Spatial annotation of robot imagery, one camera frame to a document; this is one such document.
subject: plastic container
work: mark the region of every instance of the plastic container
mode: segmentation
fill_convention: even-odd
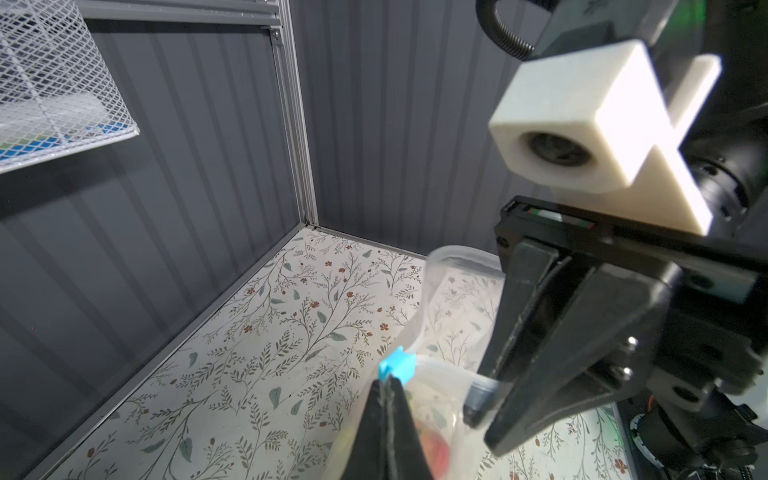
[[[419,309],[397,336],[390,352],[402,346],[418,353],[413,379],[406,385],[409,405],[428,457],[442,458],[435,480],[473,478],[485,445],[484,429],[473,430],[461,417],[470,386],[494,391],[496,382],[473,372],[490,340],[504,274],[498,257],[469,247],[441,247],[427,257]],[[365,407],[371,372],[331,448],[323,480],[337,480],[346,467]]]
[[[109,122],[109,112],[89,92],[0,104],[0,145],[81,134]]]

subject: camera lens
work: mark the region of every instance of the camera lens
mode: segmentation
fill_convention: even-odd
[[[562,167],[578,167],[592,157],[581,145],[558,135],[531,134],[529,144],[542,160]]]

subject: gray corrugated wall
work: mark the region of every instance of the gray corrugated wall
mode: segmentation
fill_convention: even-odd
[[[513,176],[487,123],[520,62],[488,40],[472,0],[294,0],[319,221],[428,253],[495,251],[498,211],[548,194]],[[535,41],[548,13],[499,2]]]
[[[141,135],[0,175],[0,478],[299,221],[266,32],[89,27]]]

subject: plastic bag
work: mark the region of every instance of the plastic bag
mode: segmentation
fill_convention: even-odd
[[[405,388],[414,420],[424,432],[425,454],[441,458],[430,449],[444,452],[442,442],[449,447],[449,465],[441,480],[473,478],[485,452],[485,429],[470,429],[461,414],[470,386],[476,384],[470,402],[485,398],[486,387],[489,392],[499,388],[496,381],[474,371],[493,331],[503,283],[497,256],[469,247],[438,248],[427,258],[419,310],[390,347],[390,352],[402,346],[419,354],[416,374]],[[369,374],[333,442],[323,480],[337,480],[344,472],[376,378],[376,372]]]
[[[466,426],[463,406],[469,402],[468,406],[479,408],[504,387],[503,382],[450,363],[416,356],[415,375],[405,385],[406,398],[434,480],[459,480],[474,475],[477,460],[484,451],[485,428],[474,430]],[[473,394],[468,397],[470,389]],[[336,438],[323,473],[324,480],[341,477],[355,435],[356,431],[348,429]]]

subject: blue clip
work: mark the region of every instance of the blue clip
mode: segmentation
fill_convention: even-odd
[[[416,374],[416,355],[408,354],[399,346],[379,362],[379,381],[385,382],[391,375],[405,385]]]

